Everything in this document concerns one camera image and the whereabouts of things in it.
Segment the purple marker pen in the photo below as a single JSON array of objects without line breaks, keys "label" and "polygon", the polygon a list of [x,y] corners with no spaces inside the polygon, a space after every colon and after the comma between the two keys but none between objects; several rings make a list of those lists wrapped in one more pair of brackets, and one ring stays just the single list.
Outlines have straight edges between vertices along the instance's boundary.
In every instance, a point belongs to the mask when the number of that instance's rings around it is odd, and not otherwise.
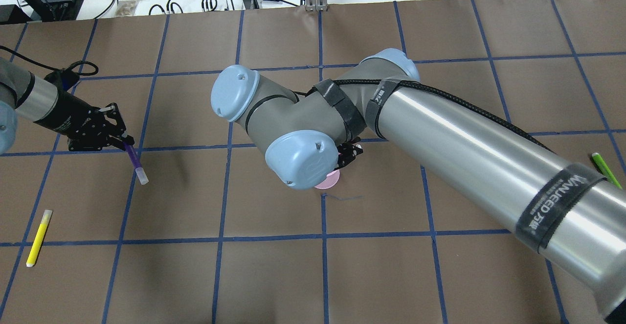
[{"label": "purple marker pen", "polygon": [[149,179],[147,177],[147,174],[145,173],[145,170],[141,164],[141,161],[139,161],[139,156],[137,152],[135,151],[132,145],[129,145],[126,142],[123,142],[123,145],[125,148],[125,152],[127,152],[128,157],[130,157],[135,175],[137,179],[139,180],[139,183],[141,185],[146,185],[149,182]]}]

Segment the pink translucent cup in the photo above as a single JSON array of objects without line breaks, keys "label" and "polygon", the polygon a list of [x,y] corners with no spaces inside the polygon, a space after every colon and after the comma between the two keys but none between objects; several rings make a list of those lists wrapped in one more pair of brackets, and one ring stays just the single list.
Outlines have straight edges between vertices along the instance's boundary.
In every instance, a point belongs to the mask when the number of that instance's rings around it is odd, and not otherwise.
[{"label": "pink translucent cup", "polygon": [[335,170],[330,174],[326,175],[326,179],[315,186],[315,188],[320,190],[326,190],[335,186],[340,179],[340,170]]}]

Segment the yellow highlighter pen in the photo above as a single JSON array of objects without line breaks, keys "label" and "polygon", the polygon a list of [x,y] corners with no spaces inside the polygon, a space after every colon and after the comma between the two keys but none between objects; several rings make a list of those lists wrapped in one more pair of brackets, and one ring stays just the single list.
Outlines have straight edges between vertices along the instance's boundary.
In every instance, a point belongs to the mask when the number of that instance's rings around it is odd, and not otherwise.
[{"label": "yellow highlighter pen", "polygon": [[45,239],[45,233],[47,232],[48,226],[49,226],[49,222],[51,221],[53,215],[53,210],[51,209],[46,209],[43,212],[43,215],[41,217],[41,221],[39,223],[38,229],[37,229],[37,233],[34,237],[34,241],[33,244],[31,246],[31,249],[29,251],[29,255],[27,257],[27,261],[25,263],[25,266],[27,268],[32,268],[36,265],[38,257],[40,255],[41,252],[41,248],[43,246],[43,242]]}]

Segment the brown paper table mat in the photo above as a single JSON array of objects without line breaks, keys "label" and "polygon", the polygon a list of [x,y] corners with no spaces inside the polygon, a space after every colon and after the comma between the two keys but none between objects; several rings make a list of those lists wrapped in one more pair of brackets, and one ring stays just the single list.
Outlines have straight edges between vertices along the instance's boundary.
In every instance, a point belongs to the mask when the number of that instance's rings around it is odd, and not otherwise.
[{"label": "brown paper table mat", "polygon": [[[1,44],[100,74],[149,182],[20,119],[1,157],[3,324],[601,324],[591,291],[389,142],[327,191],[281,184],[217,117],[220,70],[293,91],[404,50],[423,82],[625,183],[625,0],[423,0],[5,25]],[[44,210],[37,263],[25,263]]]}]

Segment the green highlighter pen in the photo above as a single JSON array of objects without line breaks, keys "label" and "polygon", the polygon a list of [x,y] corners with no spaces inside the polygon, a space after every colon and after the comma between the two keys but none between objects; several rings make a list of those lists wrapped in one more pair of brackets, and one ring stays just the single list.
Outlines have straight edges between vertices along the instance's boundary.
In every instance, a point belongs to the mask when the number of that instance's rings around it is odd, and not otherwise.
[{"label": "green highlighter pen", "polygon": [[599,152],[593,152],[591,154],[591,159],[597,170],[601,172],[601,174],[606,177],[611,184],[619,189],[623,188]]}]

